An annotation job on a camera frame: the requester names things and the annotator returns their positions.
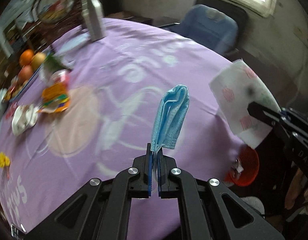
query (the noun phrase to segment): paper towel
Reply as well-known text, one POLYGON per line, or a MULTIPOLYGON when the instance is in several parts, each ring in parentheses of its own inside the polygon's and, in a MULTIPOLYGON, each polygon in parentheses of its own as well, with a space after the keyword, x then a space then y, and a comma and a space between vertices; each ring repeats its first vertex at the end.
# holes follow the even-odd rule
POLYGON ((220 110, 234 135, 255 149, 270 133, 271 127, 250 116, 250 102, 280 112, 275 98, 262 80, 242 60, 233 62, 209 84, 220 110))

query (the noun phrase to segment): orange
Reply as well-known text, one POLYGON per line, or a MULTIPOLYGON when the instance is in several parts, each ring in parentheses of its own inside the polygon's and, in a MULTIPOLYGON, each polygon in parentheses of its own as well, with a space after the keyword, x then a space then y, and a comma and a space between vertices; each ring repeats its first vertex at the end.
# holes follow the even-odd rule
POLYGON ((34 57, 34 51, 31 49, 27 49, 20 56, 20 65, 23 67, 25 65, 29 65, 34 57))

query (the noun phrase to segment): silver bottle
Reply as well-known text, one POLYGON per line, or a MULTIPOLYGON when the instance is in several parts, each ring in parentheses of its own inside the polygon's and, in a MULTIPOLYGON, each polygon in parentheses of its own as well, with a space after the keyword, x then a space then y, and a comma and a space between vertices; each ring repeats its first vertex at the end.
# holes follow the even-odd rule
POLYGON ((103 25, 103 7, 99 0, 81 0, 82 16, 91 36, 92 41, 98 41, 105 37, 103 25))

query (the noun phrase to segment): silver screw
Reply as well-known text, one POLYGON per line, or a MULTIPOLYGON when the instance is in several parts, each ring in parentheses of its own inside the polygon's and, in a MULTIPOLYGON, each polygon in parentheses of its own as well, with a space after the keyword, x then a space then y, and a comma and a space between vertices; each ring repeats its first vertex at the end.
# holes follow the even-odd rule
POLYGON ((136 174, 136 173, 138 173, 138 168, 134 168, 134 167, 129 168, 128 173, 129 174, 136 174))
POLYGON ((97 186, 97 185, 99 185, 101 183, 101 181, 99 180, 99 179, 97 179, 97 178, 94 178, 94 179, 91 179, 90 180, 90 185, 91 186, 97 186))
POLYGON ((174 175, 179 175, 182 171, 179 168, 173 168, 170 172, 174 175))
POLYGON ((216 187, 219 185, 219 180, 218 179, 210 179, 209 180, 209 184, 211 184, 212 186, 216 187))

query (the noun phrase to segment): table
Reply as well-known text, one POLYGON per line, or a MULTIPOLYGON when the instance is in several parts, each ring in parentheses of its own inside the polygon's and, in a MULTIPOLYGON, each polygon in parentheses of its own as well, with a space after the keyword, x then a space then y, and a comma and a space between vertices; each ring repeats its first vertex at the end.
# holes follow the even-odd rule
MULTIPOLYGON (((89 179, 107 180, 144 155, 163 94, 177 84, 190 105, 175 150, 163 149, 198 179, 223 178, 242 141, 216 116, 210 80, 230 62, 215 52, 152 26, 104 19, 107 37, 68 52, 69 109, 41 114, 15 137, 11 119, 0 121, 0 152, 11 159, 10 180, 0 168, 0 200, 9 223, 33 229, 89 179)), ((77 35, 71 30, 56 50, 77 35)), ((37 78, 20 104, 38 104, 45 88, 37 78)), ((133 199, 128 239, 157 240, 179 225, 176 199, 133 199)))

